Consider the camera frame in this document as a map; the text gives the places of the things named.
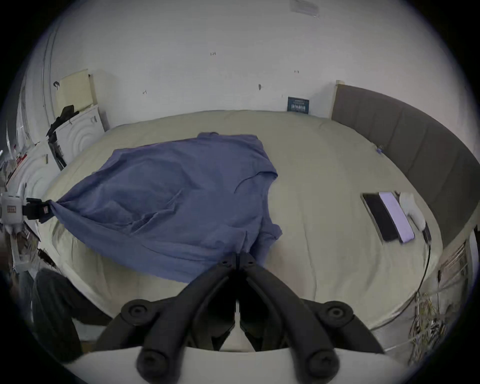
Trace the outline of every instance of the white wall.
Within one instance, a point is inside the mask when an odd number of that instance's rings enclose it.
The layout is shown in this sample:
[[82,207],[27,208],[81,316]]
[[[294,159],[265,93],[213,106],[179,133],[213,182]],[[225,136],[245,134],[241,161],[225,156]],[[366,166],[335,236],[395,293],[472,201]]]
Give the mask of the white wall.
[[207,109],[286,110],[288,96],[326,117],[339,79],[423,110],[480,161],[467,83],[414,10],[312,1],[319,18],[291,12],[288,0],[82,1],[61,22],[49,81],[88,68],[115,127]]

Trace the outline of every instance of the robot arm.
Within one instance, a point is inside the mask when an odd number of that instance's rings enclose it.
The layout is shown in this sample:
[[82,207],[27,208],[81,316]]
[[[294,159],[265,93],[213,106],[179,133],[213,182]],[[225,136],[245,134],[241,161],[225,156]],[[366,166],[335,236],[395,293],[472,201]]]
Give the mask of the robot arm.
[[22,225],[24,216],[29,220],[38,220],[50,215],[49,204],[40,199],[27,198],[27,204],[23,203],[24,199],[21,196],[0,194],[0,222],[6,226],[16,227]]

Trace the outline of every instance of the bed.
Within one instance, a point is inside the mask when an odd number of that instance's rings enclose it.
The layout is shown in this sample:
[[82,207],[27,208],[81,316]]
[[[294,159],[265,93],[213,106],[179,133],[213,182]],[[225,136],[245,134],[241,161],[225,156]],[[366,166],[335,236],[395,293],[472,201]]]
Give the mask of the bed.
[[[59,199],[98,170],[114,149],[186,139],[200,132],[252,133],[262,141],[278,171],[268,195],[270,216],[283,231],[265,267],[300,297],[344,301],[368,327],[375,327],[418,288],[427,260],[422,235],[412,224],[413,241],[382,243],[360,199],[362,192],[414,193],[432,233],[427,274],[435,270],[443,250],[440,228],[405,174],[354,129],[298,113],[208,111],[117,127],[75,158],[43,199]],[[38,229],[40,247],[110,316],[129,300],[159,300],[185,287],[92,252],[55,218]]]

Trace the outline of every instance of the cable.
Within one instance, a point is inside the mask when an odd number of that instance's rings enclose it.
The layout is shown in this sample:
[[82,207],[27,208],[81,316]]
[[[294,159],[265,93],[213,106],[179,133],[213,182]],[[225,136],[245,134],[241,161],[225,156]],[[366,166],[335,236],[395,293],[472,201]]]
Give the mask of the cable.
[[410,301],[408,302],[408,304],[396,315],[394,316],[392,319],[390,319],[389,321],[387,321],[386,323],[383,323],[382,325],[379,325],[377,327],[374,327],[372,329],[370,329],[371,331],[375,331],[376,329],[380,329],[382,327],[384,327],[385,325],[388,325],[390,324],[393,320],[397,319],[403,312],[405,312],[407,310],[407,308],[410,306],[410,304],[412,303],[412,301],[416,298],[416,296],[418,295],[418,293],[420,292],[420,288],[421,288],[421,285],[423,284],[423,281],[425,279],[425,276],[427,275],[427,270],[428,270],[428,264],[430,262],[430,253],[432,252],[432,246],[430,244],[428,244],[428,257],[427,257],[427,265],[425,266],[425,271],[423,272],[423,276],[421,278],[421,281],[420,281],[420,285],[418,287],[418,289],[415,291],[415,294],[412,296],[412,298],[410,299]]

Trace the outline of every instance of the label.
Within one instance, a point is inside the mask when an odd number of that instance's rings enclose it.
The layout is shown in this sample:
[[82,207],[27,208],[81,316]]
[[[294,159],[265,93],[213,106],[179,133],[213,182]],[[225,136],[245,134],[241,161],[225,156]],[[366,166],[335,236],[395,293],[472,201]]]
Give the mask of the label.
[[308,115],[309,100],[289,97],[287,103],[287,111],[300,112]]

